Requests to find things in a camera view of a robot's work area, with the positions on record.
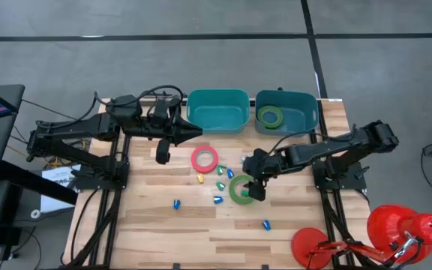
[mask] black metal frame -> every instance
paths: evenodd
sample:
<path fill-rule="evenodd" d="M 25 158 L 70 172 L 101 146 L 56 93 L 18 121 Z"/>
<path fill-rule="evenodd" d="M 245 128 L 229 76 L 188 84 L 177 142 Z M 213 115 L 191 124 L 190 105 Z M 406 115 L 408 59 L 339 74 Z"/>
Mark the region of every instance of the black metal frame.
<path fill-rule="evenodd" d="M 77 193 L 73 190 L 4 160 L 0 162 L 0 180 L 8 180 L 18 187 L 27 188 L 41 195 L 76 205 Z"/>
<path fill-rule="evenodd" d="M 328 130 L 326 128 L 326 122 L 324 119 L 324 111 L 321 100 L 318 100 L 318 110 L 319 110 L 319 129 L 322 135 L 328 136 Z M 311 143 L 317 143 L 317 138 L 314 133 L 310 135 Z M 349 179 L 349 183 L 352 182 L 352 171 L 348 171 L 347 178 Z M 316 188 L 319 189 L 319 193 L 321 196 L 322 210 L 324 212 L 325 226 L 328 234 L 328 240 L 330 242 L 336 242 L 335 231 L 333 225 L 336 227 L 337 231 L 341 234 L 343 240 L 354 240 L 351 234 L 347 229 L 346 217 L 344 214 L 344 206 L 343 200 L 341 199 L 340 189 L 355 189 L 351 184 L 347 184 L 344 182 L 340 182 L 339 185 L 335 185 L 331 188 L 327 188 L 324 186 L 320 186 L 321 183 L 326 182 L 324 167 L 320 165 L 320 163 L 315 163 L 313 165 L 313 177 Z M 361 182 L 361 186 L 366 187 L 364 176 L 361 176 L 357 180 Z M 334 196 L 334 206 L 336 211 L 332 208 L 331 203 L 329 201 L 329 192 L 332 191 Z M 381 269 L 379 265 L 368 259 L 366 256 L 362 256 L 361 254 L 354 254 L 358 261 L 361 263 L 361 266 L 356 266 L 354 261 L 354 256 L 352 253 L 347 253 L 345 255 L 347 265 L 342 265 L 340 260 L 336 255 L 331 257 L 331 262 L 333 264 L 334 270 L 340 269 Z"/>
<path fill-rule="evenodd" d="M 4 200 L 3 209 L 1 210 L 0 220 L 0 261 L 11 258 L 11 248 L 19 244 L 21 229 L 12 226 L 16 217 L 17 209 L 20 205 L 23 188 L 14 184 L 9 185 L 7 197 Z"/>
<path fill-rule="evenodd" d="M 117 152 L 119 139 L 114 139 L 111 145 L 110 156 L 114 156 Z M 122 149 L 122 159 L 129 155 L 131 136 L 124 137 L 124 144 Z M 86 243 L 85 247 L 77 254 L 73 261 L 63 266 L 63 269 L 67 270 L 83 270 L 83 269 L 110 269 L 111 257 L 113 255 L 114 238 L 116 236 L 116 224 L 118 222 L 119 206 L 121 204 L 122 190 L 126 187 L 123 186 L 117 190 L 114 190 L 114 197 L 111 206 L 107 210 L 107 203 L 110 194 L 110 190 L 103 190 L 100 199 L 100 208 L 97 213 L 96 225 L 94 233 Z M 108 235 L 106 240 L 106 250 L 104 251 L 104 258 L 102 264 L 97 264 L 98 250 L 103 232 L 108 228 Z M 83 266 L 83 263 L 89 256 L 88 265 Z"/>

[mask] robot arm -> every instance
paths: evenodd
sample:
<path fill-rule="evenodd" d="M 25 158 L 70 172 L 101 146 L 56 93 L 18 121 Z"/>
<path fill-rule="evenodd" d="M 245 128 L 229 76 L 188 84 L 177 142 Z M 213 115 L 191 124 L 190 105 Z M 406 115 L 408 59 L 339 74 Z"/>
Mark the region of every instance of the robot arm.
<path fill-rule="evenodd" d="M 73 162 L 105 170 L 105 161 L 91 154 L 66 145 L 62 140 L 93 137 L 97 140 L 113 141 L 119 137 L 119 131 L 132 137 L 147 137 L 149 140 L 160 138 L 157 146 L 156 161 L 165 164 L 170 161 L 170 144 L 177 146 L 186 140 L 203 134 L 200 127 L 185 121 L 181 117 L 178 99 L 159 99 L 154 113 L 142 116 L 143 109 L 139 101 L 128 105 L 136 98 L 126 95 L 111 100 L 106 105 L 106 112 L 93 115 L 87 120 L 71 124 L 70 122 L 38 122 L 38 128 L 31 132 L 27 151 L 29 160 L 34 157 L 45 158 L 59 156 Z"/>
<path fill-rule="evenodd" d="M 249 183 L 249 196 L 263 201 L 266 198 L 266 183 L 271 177 L 299 172 L 320 158 L 327 158 L 326 174 L 333 179 L 346 173 L 350 165 L 367 155 L 391 152 L 398 143 L 389 125 L 375 121 L 325 142 L 277 148 L 274 154 L 258 148 L 243 163 L 243 172 L 254 179 L 254 182 Z M 346 153 L 339 157 L 329 158 L 344 151 Z"/>

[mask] concrete floor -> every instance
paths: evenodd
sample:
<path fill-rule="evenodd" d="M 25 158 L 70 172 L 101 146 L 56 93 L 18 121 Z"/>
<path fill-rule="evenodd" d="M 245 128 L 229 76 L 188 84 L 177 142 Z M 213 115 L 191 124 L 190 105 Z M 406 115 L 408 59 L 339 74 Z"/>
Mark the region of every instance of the concrete floor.
<path fill-rule="evenodd" d="M 308 2 L 317 34 L 432 32 L 432 1 Z M 304 33 L 300 1 L 0 0 L 0 36 L 227 32 Z M 381 119 L 400 139 L 391 154 L 364 160 L 371 167 L 371 208 L 398 203 L 432 212 L 432 190 L 419 167 L 421 148 L 432 143 L 432 39 L 318 40 L 317 46 L 328 96 L 343 98 L 349 121 Z M 116 97 L 167 83 L 186 93 L 237 88 L 255 96 L 281 86 L 318 95 L 306 40 L 2 42 L 0 84 L 6 83 L 26 85 L 25 99 L 72 116 L 87 110 L 95 90 Z M 24 103 L 16 126 L 28 136 L 39 119 L 63 120 Z M 14 140 L 9 144 L 25 149 Z M 43 167 L 12 151 L 4 159 L 28 170 Z M 425 167 L 432 181 L 432 158 Z M 39 203 L 37 194 L 24 195 L 22 219 Z M 37 225 L 41 268 L 59 265 L 71 217 Z M 33 269 L 36 244 L 30 241 L 20 253 L 2 269 Z M 432 269 L 432 254 L 408 269 Z"/>

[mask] teal bin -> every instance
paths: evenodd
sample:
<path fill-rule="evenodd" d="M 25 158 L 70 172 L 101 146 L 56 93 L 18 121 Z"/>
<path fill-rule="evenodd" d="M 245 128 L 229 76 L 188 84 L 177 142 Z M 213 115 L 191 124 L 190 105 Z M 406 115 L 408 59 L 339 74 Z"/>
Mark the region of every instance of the teal bin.
<path fill-rule="evenodd" d="M 187 96 L 186 116 L 204 134 L 238 134 L 249 122 L 249 96 L 239 89 L 194 90 Z"/>
<path fill-rule="evenodd" d="M 258 112 L 262 107 L 274 106 L 281 110 L 283 121 L 276 128 L 267 128 L 258 121 Z M 265 122 L 277 121 L 274 113 L 262 114 Z M 262 134 L 287 135 L 295 132 L 313 130 L 319 121 L 318 103 L 311 94 L 296 91 L 263 90 L 256 96 L 256 131 Z"/>

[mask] wooden table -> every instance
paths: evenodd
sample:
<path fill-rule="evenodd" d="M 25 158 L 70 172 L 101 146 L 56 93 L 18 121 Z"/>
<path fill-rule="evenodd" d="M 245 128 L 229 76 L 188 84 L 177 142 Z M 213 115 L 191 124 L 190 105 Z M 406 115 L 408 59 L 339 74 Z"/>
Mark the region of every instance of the wooden table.
<path fill-rule="evenodd" d="M 322 108 L 330 136 L 350 131 L 343 102 L 322 100 Z M 200 184 L 191 166 L 190 156 L 197 146 L 214 147 L 220 164 L 226 164 L 236 175 L 243 173 L 243 155 L 255 148 L 269 150 L 280 137 L 257 133 L 252 110 L 251 120 L 240 134 L 204 135 L 171 147 L 167 165 L 155 161 L 157 140 L 131 140 L 130 177 L 122 193 L 111 269 L 170 269 L 173 263 L 181 263 L 184 269 L 261 269 L 262 264 L 270 269 L 303 269 L 291 254 L 294 233 L 305 227 L 326 232 L 320 193 L 314 187 L 310 167 L 270 180 L 264 202 L 238 205 L 230 199 L 227 175 L 212 172 Z M 184 106 L 182 115 L 186 116 Z M 290 143 L 309 143 L 309 136 L 288 139 L 281 146 Z M 93 139 L 90 152 L 108 155 L 110 143 Z M 217 189 L 217 181 L 226 184 L 224 191 Z M 64 252 L 66 263 L 74 227 L 90 193 L 87 190 L 78 196 Z M 224 201 L 215 205 L 215 195 Z M 349 231 L 356 240 L 370 245 L 366 233 L 368 203 L 354 190 L 342 190 L 341 195 Z M 100 198 L 98 191 L 88 204 L 76 235 L 76 253 L 95 229 Z M 173 209 L 174 199 L 181 200 L 178 211 Z M 271 222 L 271 231 L 262 228 L 265 219 Z M 107 237 L 101 239 L 99 263 Z"/>

